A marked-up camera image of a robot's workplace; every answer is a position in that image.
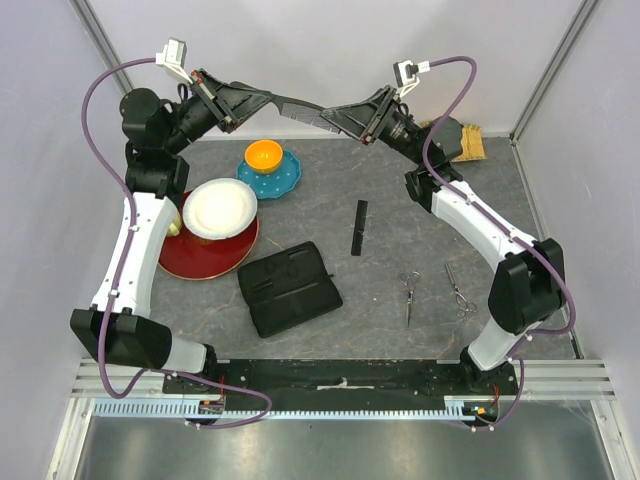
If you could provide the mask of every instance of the white wall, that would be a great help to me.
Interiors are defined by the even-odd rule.
[[[522,140],[565,249],[578,333],[605,360],[640,446],[640,4],[601,2]]]
[[[33,480],[81,355],[71,310],[99,285],[122,204],[82,138],[82,97],[105,67],[69,3],[5,2],[0,58],[0,476]],[[96,97],[96,141],[124,164],[120,96],[106,84]]]
[[[477,82],[456,111],[485,132],[512,129],[579,0],[92,0],[121,60],[153,56],[168,37],[187,41],[187,71],[205,68],[326,107],[360,102],[395,85],[392,64],[470,55]],[[440,67],[406,98],[416,118],[435,118],[451,103],[468,67]],[[160,71],[131,73],[136,86],[176,98]],[[325,135],[259,113],[242,137]]]

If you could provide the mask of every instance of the orange bowl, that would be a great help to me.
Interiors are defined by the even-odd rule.
[[[271,173],[280,166],[282,155],[279,143],[273,140],[258,140],[245,150],[244,160],[257,173]]]

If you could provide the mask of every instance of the white plate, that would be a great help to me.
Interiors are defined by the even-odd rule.
[[[258,199],[251,187],[235,178],[217,178],[191,192],[182,220],[200,238],[223,240],[244,231],[257,211]]]

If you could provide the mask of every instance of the brown brush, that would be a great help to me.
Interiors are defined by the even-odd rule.
[[[426,127],[431,122],[422,122],[421,127]],[[487,154],[482,143],[482,128],[477,125],[462,125],[462,155],[453,159],[454,162],[467,162],[469,160],[484,160]]]

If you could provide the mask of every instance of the teal plate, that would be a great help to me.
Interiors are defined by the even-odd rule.
[[[258,200],[279,198],[293,190],[300,180],[300,161],[293,153],[285,150],[277,170],[271,173],[256,173],[243,160],[236,169],[236,178],[249,185]]]

